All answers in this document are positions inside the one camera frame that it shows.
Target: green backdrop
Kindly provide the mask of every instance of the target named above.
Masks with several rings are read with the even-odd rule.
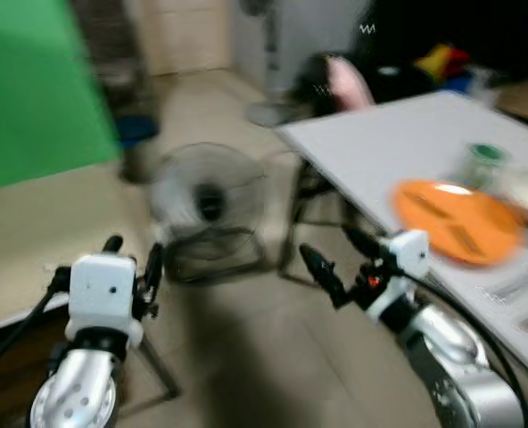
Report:
[[[67,0],[0,0],[0,186],[115,155]]]

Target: yellow object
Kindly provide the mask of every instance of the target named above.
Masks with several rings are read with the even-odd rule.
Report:
[[[431,74],[436,82],[441,82],[451,51],[452,49],[446,45],[437,45],[426,57],[417,60],[415,65]]]

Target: fan stand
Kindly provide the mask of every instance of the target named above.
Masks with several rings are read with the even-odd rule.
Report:
[[[267,101],[253,103],[246,110],[246,118],[255,125],[264,128],[275,128],[290,121],[293,117],[291,110],[279,103],[274,94],[276,75],[279,70],[278,61],[278,31],[276,28],[276,1],[271,1],[268,11],[264,16],[266,31],[266,53],[268,64],[266,67],[266,90],[268,92]]]
[[[252,245],[255,253],[255,258],[253,261],[232,267],[216,267],[210,270],[206,269],[204,272],[195,275],[187,276],[184,273],[185,270],[182,268],[183,258],[179,255],[183,249],[197,243],[206,242],[207,238],[214,239],[215,237],[219,238],[230,235],[248,237],[248,241]],[[218,265],[221,263],[221,260],[217,259],[212,263]],[[267,268],[268,263],[266,260],[264,247],[252,230],[244,227],[230,227],[204,230],[196,235],[189,236],[185,239],[179,239],[168,244],[165,247],[164,265],[167,277],[174,283],[202,285],[212,283],[225,276],[239,275],[255,270],[263,271]]]

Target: black cable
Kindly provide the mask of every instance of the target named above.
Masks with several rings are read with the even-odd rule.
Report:
[[[520,402],[522,413],[524,414],[524,420],[528,421],[528,406],[527,406],[527,403],[525,402],[524,392],[522,391],[520,382],[517,380],[516,373],[514,372],[514,369],[512,368],[512,366],[507,361],[506,357],[504,356],[503,350],[498,345],[496,338],[492,336],[490,331],[483,325],[483,323],[478,318],[476,318],[474,314],[472,314],[468,309],[466,309],[464,306],[458,303],[456,299],[451,297],[449,294],[447,294],[443,290],[431,284],[428,284],[419,278],[416,278],[408,274],[402,269],[399,270],[398,275],[406,277],[407,279],[419,285],[421,288],[427,290],[432,295],[438,297],[440,300],[443,300],[446,304],[448,304],[450,307],[456,310],[459,313],[459,315],[462,316],[465,319],[465,321],[467,321],[467,323],[470,324],[470,326],[478,333],[478,335],[480,335],[484,339],[484,341],[488,343],[492,352],[496,355],[500,364],[502,365],[502,368],[504,369],[504,372],[506,373],[509,385],[512,388],[512,390],[514,390],[514,393],[516,394]]]
[[[49,287],[42,300],[30,311],[28,316],[20,323],[20,325],[12,331],[6,340],[0,345],[0,358],[8,351],[21,337],[28,327],[42,315],[45,306],[54,296],[54,288]]]

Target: tripod leg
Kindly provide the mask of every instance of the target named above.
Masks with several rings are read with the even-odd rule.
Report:
[[[149,342],[149,339],[144,334],[143,340],[139,345],[139,350],[144,358],[147,360],[154,373],[159,377],[165,388],[167,389],[167,399],[175,399],[180,394],[177,382],[173,379],[173,376],[169,373],[169,370],[165,367],[161,361],[161,357],[157,354],[157,351]]]

